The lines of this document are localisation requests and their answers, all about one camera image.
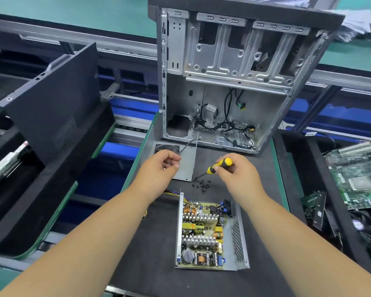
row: forearm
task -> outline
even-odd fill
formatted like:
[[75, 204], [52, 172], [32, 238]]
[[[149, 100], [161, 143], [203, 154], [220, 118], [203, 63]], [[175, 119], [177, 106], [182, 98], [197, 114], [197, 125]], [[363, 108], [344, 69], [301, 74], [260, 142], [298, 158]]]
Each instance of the forearm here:
[[371, 295], [371, 275], [264, 191], [245, 209], [297, 296]]
[[126, 190], [25, 270], [1, 296], [101, 296], [132, 239], [146, 198]]

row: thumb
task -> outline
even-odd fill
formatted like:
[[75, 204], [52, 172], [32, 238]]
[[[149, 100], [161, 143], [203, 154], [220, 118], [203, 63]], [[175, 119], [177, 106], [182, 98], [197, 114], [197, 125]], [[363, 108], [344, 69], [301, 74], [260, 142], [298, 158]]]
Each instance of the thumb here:
[[177, 171], [179, 170], [179, 165], [176, 164], [176, 165], [173, 165], [169, 168], [166, 168], [164, 170], [164, 173], [165, 175], [167, 175], [168, 177], [170, 177], [170, 179], [172, 179], [174, 177], [174, 175], [176, 175]]
[[216, 174], [220, 176], [221, 180], [223, 180], [225, 184], [227, 184], [231, 180], [232, 174], [226, 169], [218, 166], [214, 166], [213, 169], [216, 170]]

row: screwdriver handle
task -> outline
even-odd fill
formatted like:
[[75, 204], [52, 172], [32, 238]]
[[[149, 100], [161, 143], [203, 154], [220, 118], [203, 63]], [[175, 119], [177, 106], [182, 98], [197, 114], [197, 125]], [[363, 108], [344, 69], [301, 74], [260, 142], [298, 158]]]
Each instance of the screwdriver handle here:
[[228, 169], [229, 167], [232, 166], [232, 159], [227, 157], [227, 158], [224, 158], [224, 159], [220, 160], [220, 162], [218, 164], [214, 164], [211, 167], [209, 167], [207, 173], [208, 174], [214, 174], [216, 172], [216, 170], [214, 169], [215, 166], [222, 167], [224, 169]]

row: pile of screws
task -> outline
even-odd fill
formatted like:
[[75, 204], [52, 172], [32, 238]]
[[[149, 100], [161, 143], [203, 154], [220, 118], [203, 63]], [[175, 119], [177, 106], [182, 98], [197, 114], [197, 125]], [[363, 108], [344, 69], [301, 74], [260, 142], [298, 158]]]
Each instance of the pile of screws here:
[[201, 182], [199, 183], [199, 185], [197, 185], [197, 189], [199, 187], [201, 187], [201, 190], [202, 190], [202, 194], [206, 193], [208, 188], [210, 188], [210, 185], [208, 183], [211, 183], [210, 180], [208, 180], [208, 183], [207, 184], [203, 184], [204, 180], [202, 179]]

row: hand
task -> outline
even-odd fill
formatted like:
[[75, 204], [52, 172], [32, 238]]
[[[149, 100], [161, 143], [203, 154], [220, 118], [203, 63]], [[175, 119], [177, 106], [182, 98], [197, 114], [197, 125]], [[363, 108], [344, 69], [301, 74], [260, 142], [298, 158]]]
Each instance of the hand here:
[[226, 154], [220, 157], [217, 163], [227, 157], [233, 162], [228, 170], [218, 166], [215, 166], [214, 169], [227, 185], [235, 201], [247, 210], [253, 198], [266, 195], [259, 174], [256, 167], [240, 154]]
[[168, 187], [179, 170], [181, 156], [169, 150], [161, 150], [147, 159], [139, 169], [129, 189], [153, 202]]

